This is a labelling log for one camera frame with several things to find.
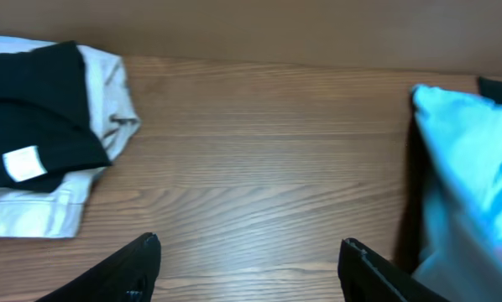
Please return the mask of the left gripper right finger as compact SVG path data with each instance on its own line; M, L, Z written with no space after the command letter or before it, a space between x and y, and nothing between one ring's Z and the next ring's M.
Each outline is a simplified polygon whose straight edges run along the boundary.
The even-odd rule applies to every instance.
M337 275L347 302L447 302L354 238L342 241Z

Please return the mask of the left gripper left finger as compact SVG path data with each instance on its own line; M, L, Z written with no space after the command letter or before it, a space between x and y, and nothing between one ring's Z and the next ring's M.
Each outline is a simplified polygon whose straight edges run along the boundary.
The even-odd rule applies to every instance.
M159 239L146 232L37 302L150 302L160 265Z

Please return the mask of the light blue t-shirt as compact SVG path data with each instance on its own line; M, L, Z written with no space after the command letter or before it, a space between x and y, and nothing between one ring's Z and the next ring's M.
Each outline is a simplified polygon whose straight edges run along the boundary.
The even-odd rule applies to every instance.
M413 276L450 301L502 301L502 102L426 85L412 101L431 160Z

